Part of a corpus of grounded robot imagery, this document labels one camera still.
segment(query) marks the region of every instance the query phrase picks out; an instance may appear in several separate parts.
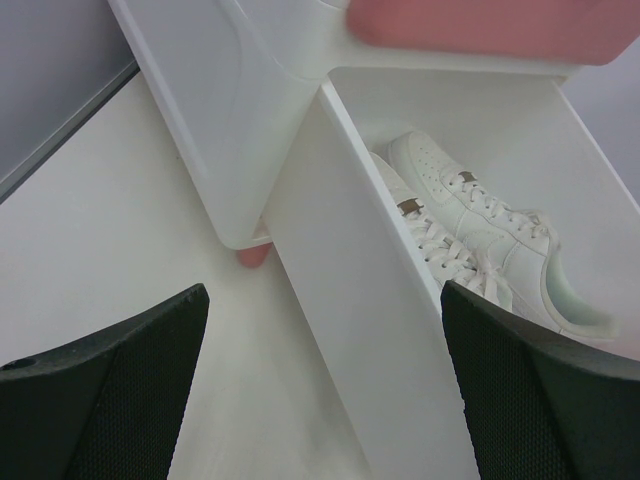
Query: shoe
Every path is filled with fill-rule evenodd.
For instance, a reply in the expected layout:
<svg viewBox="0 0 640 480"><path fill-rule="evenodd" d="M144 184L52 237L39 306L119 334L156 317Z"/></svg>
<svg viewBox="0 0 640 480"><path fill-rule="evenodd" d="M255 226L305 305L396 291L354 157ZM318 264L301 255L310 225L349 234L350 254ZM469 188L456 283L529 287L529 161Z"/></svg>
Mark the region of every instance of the shoe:
<svg viewBox="0 0 640 480"><path fill-rule="evenodd" d="M513 210L422 132L393 141L391 166L444 227L470 250L486 251L513 291L518 315L575 339L611 339L611 318L570 287L560 242L549 220L533 210Z"/></svg>
<svg viewBox="0 0 640 480"><path fill-rule="evenodd" d="M371 157L440 289L452 280L510 312L511 289L491 268L488 258L484 262L478 260L433 219L418 196L382 158L376 154Z"/></svg>

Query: pink lid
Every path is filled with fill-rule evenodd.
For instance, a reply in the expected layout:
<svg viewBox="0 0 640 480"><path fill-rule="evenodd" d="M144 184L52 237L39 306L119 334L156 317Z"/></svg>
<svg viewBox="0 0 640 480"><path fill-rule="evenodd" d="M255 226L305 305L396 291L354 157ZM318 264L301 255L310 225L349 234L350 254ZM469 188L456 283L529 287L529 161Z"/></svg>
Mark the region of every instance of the pink lid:
<svg viewBox="0 0 640 480"><path fill-rule="evenodd" d="M352 0L347 23L383 47L603 65L640 36L640 0Z"/></svg>

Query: gray wall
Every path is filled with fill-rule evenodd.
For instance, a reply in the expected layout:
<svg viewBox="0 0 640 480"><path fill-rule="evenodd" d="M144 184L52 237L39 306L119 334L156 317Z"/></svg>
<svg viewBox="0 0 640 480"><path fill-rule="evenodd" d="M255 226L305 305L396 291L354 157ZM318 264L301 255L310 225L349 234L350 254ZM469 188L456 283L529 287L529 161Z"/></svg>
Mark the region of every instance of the gray wall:
<svg viewBox="0 0 640 480"><path fill-rule="evenodd" d="M0 1L0 181L133 61L106 0Z"/></svg>
<svg viewBox="0 0 640 480"><path fill-rule="evenodd" d="M609 65L584 68L564 90L640 201L640 40Z"/></svg>

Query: white floor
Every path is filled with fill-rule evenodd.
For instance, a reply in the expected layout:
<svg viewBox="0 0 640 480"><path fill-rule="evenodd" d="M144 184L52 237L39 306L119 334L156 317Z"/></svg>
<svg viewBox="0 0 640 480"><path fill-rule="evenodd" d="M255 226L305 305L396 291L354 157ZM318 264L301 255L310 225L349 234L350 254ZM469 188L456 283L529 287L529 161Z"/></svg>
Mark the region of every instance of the white floor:
<svg viewBox="0 0 640 480"><path fill-rule="evenodd" d="M0 365L203 282L209 323L170 478L370 478L276 255L218 241L141 75L0 206Z"/></svg>

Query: shoe storage cabinet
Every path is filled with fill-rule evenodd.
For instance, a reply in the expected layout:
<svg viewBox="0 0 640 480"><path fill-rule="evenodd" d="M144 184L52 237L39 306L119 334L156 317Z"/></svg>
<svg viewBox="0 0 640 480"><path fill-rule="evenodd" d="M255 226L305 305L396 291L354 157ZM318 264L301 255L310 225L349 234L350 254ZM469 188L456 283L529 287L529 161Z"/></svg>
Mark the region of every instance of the shoe storage cabinet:
<svg viewBox="0 0 640 480"><path fill-rule="evenodd" d="M112 0L222 240L268 241L262 215L374 476L477 479L439 292L368 152L423 130L547 212L623 336L638 206L558 87L574 67L365 47L346 3Z"/></svg>

